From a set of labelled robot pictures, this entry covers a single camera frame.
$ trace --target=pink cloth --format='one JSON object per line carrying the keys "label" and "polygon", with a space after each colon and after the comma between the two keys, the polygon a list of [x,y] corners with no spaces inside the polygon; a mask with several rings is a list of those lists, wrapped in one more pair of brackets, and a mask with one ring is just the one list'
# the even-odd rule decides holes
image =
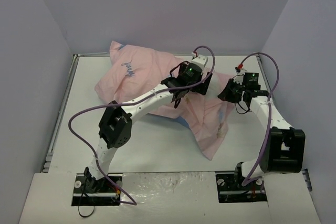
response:
{"label": "pink cloth", "polygon": [[[169,71],[182,59],[150,48],[122,45],[115,41],[110,47],[112,68],[95,86],[100,99],[126,102],[156,87],[169,76]],[[228,130],[226,119],[233,106],[217,98],[224,89],[227,74],[214,72],[206,95],[189,92],[177,109],[173,104],[161,106],[152,114],[168,118],[181,116],[195,135],[203,154],[212,160]]]}

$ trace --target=black mounting plate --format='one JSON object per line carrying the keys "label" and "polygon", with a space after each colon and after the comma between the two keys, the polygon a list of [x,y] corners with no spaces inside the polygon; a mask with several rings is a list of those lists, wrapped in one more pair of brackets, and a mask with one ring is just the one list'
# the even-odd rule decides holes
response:
{"label": "black mounting plate", "polygon": [[216,173],[216,181],[219,203],[267,201],[266,192],[261,193],[256,183],[238,187],[234,172]]}
{"label": "black mounting plate", "polygon": [[[121,183],[122,176],[120,175],[108,175],[109,178],[115,183]],[[119,206],[120,193],[116,193],[116,189],[107,180],[105,180],[101,189],[96,193],[87,193],[82,195],[82,191],[85,183],[84,174],[77,174],[74,189],[72,193],[71,206]]]}

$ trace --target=purple cable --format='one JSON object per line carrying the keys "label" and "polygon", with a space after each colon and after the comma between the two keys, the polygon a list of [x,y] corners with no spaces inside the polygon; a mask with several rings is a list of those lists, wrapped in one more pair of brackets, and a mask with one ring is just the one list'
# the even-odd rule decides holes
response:
{"label": "purple cable", "polygon": [[[243,64],[243,62],[245,60],[247,60],[249,57],[253,56],[253,55],[264,55],[267,58],[269,58],[271,61],[273,61],[275,68],[277,69],[277,79],[275,81],[275,84],[273,86],[273,88],[270,90],[268,97],[267,97],[267,101],[269,102],[269,100],[271,99],[271,96],[273,95],[274,89],[277,87],[278,82],[279,82],[279,67],[277,65],[277,63],[275,62],[275,60],[268,54],[264,53],[264,52],[254,52],[253,54],[250,54],[248,56],[245,57],[244,60],[242,60],[241,64]],[[259,156],[254,164],[254,166],[252,167],[251,171],[248,173],[248,175],[246,176],[246,178],[244,179],[244,181],[242,182],[242,186],[246,186],[247,184],[251,183],[252,181],[255,181],[257,178],[251,178],[251,175],[253,174],[253,172],[256,170],[257,166],[259,165],[261,158],[265,152],[266,149],[266,145],[267,145],[267,140],[268,140],[268,135],[269,135],[269,131],[270,131],[270,127],[271,127],[271,119],[272,119],[272,106],[270,103],[268,103],[268,121],[267,121],[267,126],[266,126],[266,133],[265,133],[265,138],[263,141],[263,144],[261,146],[260,152],[259,152]]]}
{"label": "purple cable", "polygon": [[[180,89],[189,89],[189,88],[193,88],[193,87],[195,87],[195,86],[201,84],[203,81],[205,81],[206,79],[208,79],[208,78],[210,77],[210,75],[212,74],[212,72],[214,71],[214,68],[215,68],[215,61],[216,61],[216,60],[215,60],[214,52],[210,49],[210,47],[207,47],[207,46],[198,46],[198,47],[195,48],[195,50],[194,50],[193,52],[196,52],[196,51],[197,51],[198,49],[200,49],[200,48],[205,48],[205,49],[207,49],[207,50],[211,53],[211,56],[212,56],[212,58],[213,58],[212,67],[211,67],[211,70],[210,70],[210,72],[208,73],[208,75],[207,75],[203,80],[201,80],[201,81],[199,81],[199,82],[197,82],[197,83],[195,83],[195,84],[193,84],[193,85],[184,86],[184,87],[176,87],[176,88],[166,88],[166,89],[159,90],[158,92],[156,92],[156,94],[158,94],[158,93],[162,93],[162,92],[165,92],[165,91],[171,91],[171,90],[180,90]],[[93,146],[92,146],[88,141],[86,141],[83,137],[81,137],[78,133],[76,133],[76,132],[73,130],[71,124],[72,124],[73,120],[74,120],[76,117],[78,117],[78,116],[80,116],[80,115],[82,115],[82,114],[84,114],[84,113],[87,113],[87,112],[89,112],[89,111],[97,110],[97,109],[103,109],[103,108],[109,108],[109,107],[133,106],[133,105],[137,105],[137,104],[139,104],[139,103],[141,103],[141,102],[147,100],[148,98],[153,97],[154,95],[155,95],[155,94],[152,93],[152,94],[148,95],[147,97],[141,99],[140,101],[133,102],[133,103],[117,103],[117,104],[105,104],[105,105],[94,106],[94,107],[91,107],[91,108],[88,108],[88,109],[85,109],[85,110],[82,110],[82,111],[76,113],[75,115],[73,115],[73,116],[69,119],[69,122],[68,122],[68,127],[69,127],[70,132],[71,132],[73,135],[75,135],[77,138],[79,138],[82,142],[84,142],[84,143],[85,143],[85,144],[92,150],[92,152],[93,152],[93,154],[94,154],[94,156],[95,156],[95,158],[96,158],[96,165],[97,165],[97,168],[98,168],[98,170],[100,171],[100,173],[105,177],[105,179],[106,179],[108,182],[110,182],[114,187],[116,187],[116,188],[119,189],[121,192],[123,192],[123,193],[124,193],[124,194],[125,194],[131,201],[132,201],[132,202],[128,202],[128,201],[120,201],[120,203],[129,204],[129,205],[134,205],[134,206],[137,205],[137,204],[136,204],[137,202],[135,202],[135,200],[134,200],[134,199],[133,199],[133,198],[132,198],[132,197],[131,197],[125,190],[124,190],[124,189],[122,189],[121,187],[119,187],[113,180],[111,180],[111,179],[109,178],[109,176],[107,176],[107,175],[103,172],[103,170],[101,169],[100,164],[99,164],[99,162],[98,162],[98,155],[97,155],[96,150],[93,148]]]}

